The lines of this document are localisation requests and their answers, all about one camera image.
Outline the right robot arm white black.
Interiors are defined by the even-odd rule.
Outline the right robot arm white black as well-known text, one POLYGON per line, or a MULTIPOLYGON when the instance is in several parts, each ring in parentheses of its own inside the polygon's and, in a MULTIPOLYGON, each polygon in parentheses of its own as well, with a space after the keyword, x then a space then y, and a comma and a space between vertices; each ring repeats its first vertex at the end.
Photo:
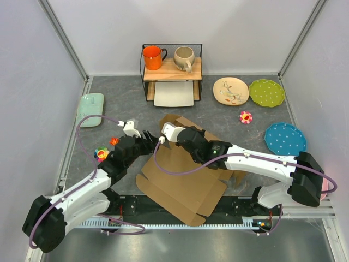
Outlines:
POLYGON ((210 169, 246 171, 270 177, 278 182, 256 189, 250 200, 251 211, 264 214, 278 204, 298 203, 318 207, 321 201, 323 170, 313 156, 300 152, 297 156, 278 156, 247 150, 229 142, 211 140, 204 130, 178 127, 170 141, 183 147, 193 161, 210 169))

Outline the brown cardboard box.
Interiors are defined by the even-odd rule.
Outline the brown cardboard box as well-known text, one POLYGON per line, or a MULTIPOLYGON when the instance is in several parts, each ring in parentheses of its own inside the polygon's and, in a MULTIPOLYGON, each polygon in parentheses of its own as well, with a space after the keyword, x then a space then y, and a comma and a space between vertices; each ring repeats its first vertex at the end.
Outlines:
POLYGON ((180 173, 198 168, 190 154, 182 147, 170 143, 160 146, 136 176, 138 189, 184 224, 202 225, 225 192, 226 182, 235 179, 238 186, 244 171, 212 170, 203 168, 197 172, 180 173))

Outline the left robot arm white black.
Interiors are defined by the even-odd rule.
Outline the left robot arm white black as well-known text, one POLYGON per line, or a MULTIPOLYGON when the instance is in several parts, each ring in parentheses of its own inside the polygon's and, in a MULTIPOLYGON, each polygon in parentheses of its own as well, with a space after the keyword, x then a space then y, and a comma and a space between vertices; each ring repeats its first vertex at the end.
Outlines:
POLYGON ((38 196, 31 204, 22 231, 32 249, 54 250, 67 233, 91 216, 119 210, 119 195, 111 189, 140 156, 152 154, 166 139, 143 131, 124 135, 106 158, 78 183, 53 196, 38 196))

